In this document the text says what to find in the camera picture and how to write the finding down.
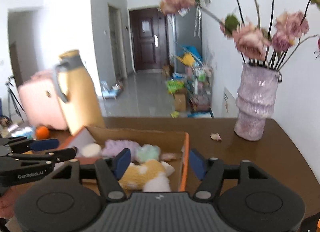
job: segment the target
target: mint green plush toy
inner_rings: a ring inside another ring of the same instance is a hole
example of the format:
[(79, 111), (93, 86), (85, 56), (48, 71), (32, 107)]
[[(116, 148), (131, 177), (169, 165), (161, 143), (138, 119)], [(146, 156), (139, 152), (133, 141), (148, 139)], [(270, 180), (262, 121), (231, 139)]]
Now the mint green plush toy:
[(145, 144), (136, 149), (136, 160), (139, 163), (145, 163), (147, 160), (156, 159), (159, 161), (161, 149), (158, 146)]

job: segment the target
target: orange edge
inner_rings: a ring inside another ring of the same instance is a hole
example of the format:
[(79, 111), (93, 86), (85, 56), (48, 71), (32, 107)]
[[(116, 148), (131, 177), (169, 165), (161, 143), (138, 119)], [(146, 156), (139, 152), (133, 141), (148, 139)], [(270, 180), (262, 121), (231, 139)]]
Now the orange edge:
[(188, 163), (189, 163), (189, 134), (186, 133), (185, 142), (184, 142), (184, 166), (182, 170), (182, 179), (179, 191), (186, 190), (187, 177), (188, 177)]
[(75, 135), (70, 135), (57, 149), (62, 150), (66, 148), (70, 144), (70, 142), (72, 142), (72, 140), (76, 138), (78, 134), (81, 133), (84, 129), (85, 129), (85, 126), (82, 126), (82, 128), (79, 129), (79, 131), (77, 131)]

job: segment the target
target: human hand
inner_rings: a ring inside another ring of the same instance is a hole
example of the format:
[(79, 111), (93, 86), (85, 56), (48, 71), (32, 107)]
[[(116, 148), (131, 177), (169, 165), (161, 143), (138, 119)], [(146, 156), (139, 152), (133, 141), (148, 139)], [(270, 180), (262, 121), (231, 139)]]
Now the human hand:
[(0, 218), (10, 219), (14, 216), (14, 204), (19, 196), (17, 186), (12, 186), (0, 197)]

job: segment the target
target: pink suitcase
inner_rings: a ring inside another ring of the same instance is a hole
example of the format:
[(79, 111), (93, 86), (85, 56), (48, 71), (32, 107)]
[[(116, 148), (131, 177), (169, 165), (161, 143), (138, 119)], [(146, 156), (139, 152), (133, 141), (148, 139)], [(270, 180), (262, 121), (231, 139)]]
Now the pink suitcase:
[(30, 125), (44, 125), (55, 130), (68, 129), (52, 82), (51, 70), (36, 73), (18, 91)]

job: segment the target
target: orange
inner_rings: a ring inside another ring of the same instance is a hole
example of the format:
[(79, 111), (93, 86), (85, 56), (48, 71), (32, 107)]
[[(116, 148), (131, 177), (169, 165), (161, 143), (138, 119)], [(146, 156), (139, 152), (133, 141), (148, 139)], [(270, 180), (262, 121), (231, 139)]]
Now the orange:
[(38, 140), (48, 139), (50, 137), (50, 131), (45, 126), (39, 126), (36, 128), (36, 138)]

